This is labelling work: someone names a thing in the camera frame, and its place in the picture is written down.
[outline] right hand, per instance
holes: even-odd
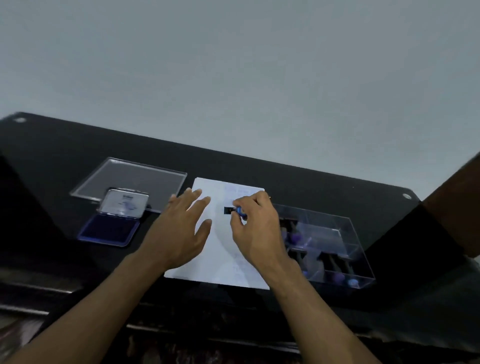
[[[230,220],[233,240],[243,256],[264,277],[275,273],[291,261],[280,233],[278,213],[273,207],[268,194],[260,191],[252,196],[245,196],[233,201],[248,216],[243,225],[240,216],[234,211]]]

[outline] hand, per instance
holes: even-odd
[[[202,190],[192,192],[187,188],[180,197],[173,195],[135,252],[157,277],[168,269],[188,263],[204,248],[212,221],[205,220],[196,234],[195,225],[210,203],[210,197],[198,200],[190,207],[201,193]]]
[[[275,274],[291,261],[280,233],[278,213],[264,191],[239,198],[233,205],[240,206],[248,216],[247,224],[243,225],[240,216],[232,212],[233,240],[243,256],[267,280],[267,275]]]

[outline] gray wall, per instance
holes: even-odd
[[[478,0],[2,0],[0,114],[425,198],[480,149],[479,13]]]

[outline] transparent plastic box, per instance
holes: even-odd
[[[274,205],[288,255],[312,282],[353,289],[375,282],[375,276],[349,218]]]

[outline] left hand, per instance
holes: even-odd
[[[157,276],[188,263],[204,248],[212,221],[205,220],[196,234],[195,226],[210,203],[210,197],[204,197],[190,207],[201,194],[202,190],[187,188],[180,197],[173,195],[135,252]]]

